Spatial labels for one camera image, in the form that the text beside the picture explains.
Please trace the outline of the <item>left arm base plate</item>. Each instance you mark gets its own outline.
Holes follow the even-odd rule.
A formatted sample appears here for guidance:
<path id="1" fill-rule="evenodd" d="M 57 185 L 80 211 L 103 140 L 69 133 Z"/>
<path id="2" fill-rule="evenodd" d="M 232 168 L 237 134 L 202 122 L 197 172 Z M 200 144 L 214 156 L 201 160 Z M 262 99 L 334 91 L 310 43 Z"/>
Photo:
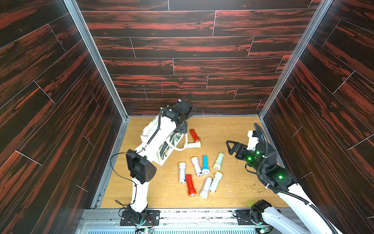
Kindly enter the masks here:
<path id="1" fill-rule="evenodd" d="M 141 213 L 124 210 L 121 215 L 120 226 L 158 226 L 160 210 L 144 210 Z"/>

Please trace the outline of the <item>white printed tote bag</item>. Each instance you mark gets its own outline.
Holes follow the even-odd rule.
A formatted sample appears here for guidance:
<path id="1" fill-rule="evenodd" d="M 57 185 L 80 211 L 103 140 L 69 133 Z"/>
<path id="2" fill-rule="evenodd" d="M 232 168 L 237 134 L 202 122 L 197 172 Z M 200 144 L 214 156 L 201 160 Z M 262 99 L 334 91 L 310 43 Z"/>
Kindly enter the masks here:
<path id="1" fill-rule="evenodd" d="M 167 117 L 156 116 L 143 129 L 140 136 L 142 143 L 135 149 L 136 152 L 162 166 L 174 150 L 184 150 L 177 147 L 182 138 L 188 139 L 187 134 L 173 133 L 177 124 Z"/>

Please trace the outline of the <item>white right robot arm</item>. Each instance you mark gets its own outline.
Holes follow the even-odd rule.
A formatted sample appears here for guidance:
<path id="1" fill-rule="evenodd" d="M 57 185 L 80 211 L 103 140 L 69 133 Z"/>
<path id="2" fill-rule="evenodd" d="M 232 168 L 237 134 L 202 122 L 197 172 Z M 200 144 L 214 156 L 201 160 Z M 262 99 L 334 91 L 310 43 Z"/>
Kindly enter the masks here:
<path id="1" fill-rule="evenodd" d="M 248 144 L 228 140 L 228 153 L 253 168 L 253 173 L 266 189 L 278 195 L 294 211 L 305 227 L 280 213 L 265 200 L 253 204 L 251 222 L 271 226 L 283 234 L 339 234 L 341 231 L 311 201 L 295 177 L 277 161 L 277 151 L 270 145 L 262 127 L 248 132 Z"/>

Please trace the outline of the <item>pale green flashlight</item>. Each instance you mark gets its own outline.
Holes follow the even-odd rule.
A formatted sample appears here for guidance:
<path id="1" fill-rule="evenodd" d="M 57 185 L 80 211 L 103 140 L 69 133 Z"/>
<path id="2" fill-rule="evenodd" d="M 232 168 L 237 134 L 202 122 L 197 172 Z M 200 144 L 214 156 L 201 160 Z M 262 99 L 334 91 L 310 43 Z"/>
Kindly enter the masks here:
<path id="1" fill-rule="evenodd" d="M 225 157 L 225 154 L 220 152 L 217 156 L 217 159 L 213 165 L 213 169 L 216 170 L 216 171 L 220 171 L 221 168 L 222 168 L 222 163 L 223 163 L 223 159 Z"/>
<path id="2" fill-rule="evenodd" d="M 212 193 L 216 193 L 217 191 L 217 188 L 218 188 L 218 185 L 221 181 L 221 179 L 223 178 L 223 174 L 219 171 L 217 171 L 214 175 L 214 179 L 210 185 L 210 188 L 209 188 L 209 191 L 212 192 Z"/>

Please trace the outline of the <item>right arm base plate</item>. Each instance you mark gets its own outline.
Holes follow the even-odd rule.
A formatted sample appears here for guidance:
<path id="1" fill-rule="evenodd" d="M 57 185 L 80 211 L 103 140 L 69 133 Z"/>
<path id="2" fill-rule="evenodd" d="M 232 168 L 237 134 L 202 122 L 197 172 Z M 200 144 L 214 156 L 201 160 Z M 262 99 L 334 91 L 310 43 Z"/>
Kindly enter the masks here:
<path id="1" fill-rule="evenodd" d="M 232 215 L 236 218 L 239 226 L 256 225 L 252 221 L 251 209 L 235 210 Z"/>

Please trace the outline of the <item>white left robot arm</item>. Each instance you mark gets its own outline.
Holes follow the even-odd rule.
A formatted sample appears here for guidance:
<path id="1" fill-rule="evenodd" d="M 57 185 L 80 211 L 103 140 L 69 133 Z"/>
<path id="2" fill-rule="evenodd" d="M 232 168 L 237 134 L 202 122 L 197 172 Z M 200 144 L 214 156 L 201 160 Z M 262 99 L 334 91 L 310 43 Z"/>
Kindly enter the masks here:
<path id="1" fill-rule="evenodd" d="M 133 182 L 132 198 L 127 210 L 135 216 L 143 215 L 148 207 L 147 196 L 150 181 L 154 178 L 157 168 L 153 162 L 163 165 L 168 156 L 178 148 L 172 143 L 175 135 L 184 135 L 188 141 L 187 121 L 178 123 L 166 116 L 156 116 L 141 134 L 142 143 L 135 150 L 126 152 L 128 170 Z"/>

